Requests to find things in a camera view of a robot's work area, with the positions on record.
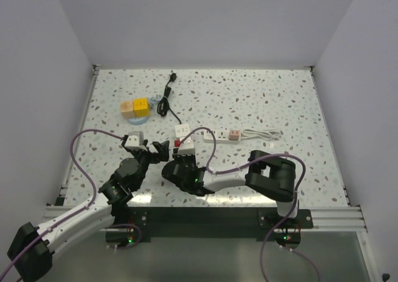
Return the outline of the white cube socket adapter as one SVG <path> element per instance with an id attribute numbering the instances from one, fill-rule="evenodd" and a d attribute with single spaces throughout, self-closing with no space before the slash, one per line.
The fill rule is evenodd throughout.
<path id="1" fill-rule="evenodd" d="M 184 138 L 191 132 L 190 126 L 188 123 L 175 125 L 175 136 L 176 138 Z"/>

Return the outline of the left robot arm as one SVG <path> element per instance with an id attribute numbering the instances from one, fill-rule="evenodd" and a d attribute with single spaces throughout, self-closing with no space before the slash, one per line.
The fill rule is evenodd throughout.
<path id="1" fill-rule="evenodd" d="M 7 256 L 22 281 L 41 279 L 51 269 L 54 256 L 79 239 L 110 225 L 127 224 L 127 203 L 140 189 L 149 165 L 169 160 L 169 141 L 152 145 L 153 153 L 146 143 L 135 146 L 128 139 L 123 141 L 132 156 L 121 161 L 109 180 L 94 189 L 93 196 L 53 220 L 19 227 Z"/>

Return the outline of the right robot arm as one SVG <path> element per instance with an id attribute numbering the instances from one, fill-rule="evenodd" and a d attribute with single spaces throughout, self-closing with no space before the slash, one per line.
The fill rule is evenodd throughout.
<path id="1" fill-rule="evenodd" d="M 246 186 L 276 202 L 281 226 L 290 228 L 299 220 L 294 205 L 296 165 L 274 154 L 254 150 L 247 163 L 219 171 L 198 167 L 193 156 L 175 156 L 164 166 L 162 177 L 181 191 L 198 197 Z"/>

